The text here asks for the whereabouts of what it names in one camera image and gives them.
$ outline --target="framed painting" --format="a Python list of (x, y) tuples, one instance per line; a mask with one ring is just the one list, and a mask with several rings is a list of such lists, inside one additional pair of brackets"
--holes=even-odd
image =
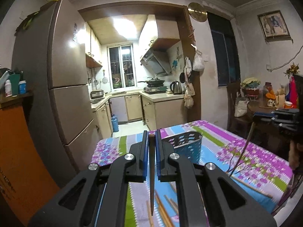
[(258, 15), (266, 41), (291, 40), (280, 10)]

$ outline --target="floral tablecloth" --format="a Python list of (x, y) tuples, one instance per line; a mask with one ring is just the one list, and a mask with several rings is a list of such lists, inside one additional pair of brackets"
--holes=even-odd
[[(204, 120), (172, 126), (160, 131), (161, 138), (186, 131), (200, 132), (203, 135), (200, 164), (213, 162), (225, 172), (233, 169), (246, 142), (245, 139)], [(142, 141), (142, 137), (143, 133), (140, 133), (101, 140), (97, 144), (91, 162), (101, 166), (112, 163), (118, 156), (127, 153), (132, 144)], [(243, 160), (234, 172), (234, 181), (268, 212), (272, 212), (287, 190), (292, 175), (287, 161), (264, 148), (249, 143)], [(177, 202), (173, 188), (173, 185), (161, 183), (156, 177), (155, 190), (159, 199), (172, 223), (179, 226), (178, 214), (172, 204), (169, 204), (170, 199)], [(125, 226), (150, 226), (148, 202), (149, 178), (146, 183), (129, 183)], [(152, 221), (154, 226), (164, 226), (157, 204), (155, 204)]]

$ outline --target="green cup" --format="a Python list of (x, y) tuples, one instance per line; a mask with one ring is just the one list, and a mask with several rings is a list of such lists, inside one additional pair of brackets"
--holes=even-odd
[(12, 95), (16, 96), (19, 93), (19, 81), (20, 81), (20, 74), (12, 74), (9, 76), (9, 80), (12, 84)]

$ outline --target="metal screw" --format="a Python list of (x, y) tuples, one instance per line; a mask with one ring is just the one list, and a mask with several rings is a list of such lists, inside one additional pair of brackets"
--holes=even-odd
[(126, 159), (126, 160), (132, 160), (133, 158), (134, 158), (134, 155), (133, 154), (126, 154), (125, 156), (124, 156), (124, 158)]
[(180, 158), (180, 155), (178, 155), (177, 153), (171, 153), (169, 155), (169, 157), (171, 157), (172, 159), (179, 159)]
[(91, 170), (91, 171), (95, 171), (98, 169), (98, 164), (96, 163), (91, 163), (88, 165), (88, 169)]
[(206, 164), (206, 168), (208, 169), (208, 170), (214, 170), (215, 168), (216, 168), (216, 165), (214, 164), (214, 163), (207, 163)]

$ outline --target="frying pan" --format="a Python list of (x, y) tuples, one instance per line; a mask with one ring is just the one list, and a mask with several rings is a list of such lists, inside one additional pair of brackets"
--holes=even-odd
[(146, 81), (138, 81), (138, 82), (144, 82), (150, 85), (162, 85), (165, 81), (158, 79), (158, 78), (152, 78), (151, 80), (146, 80)]

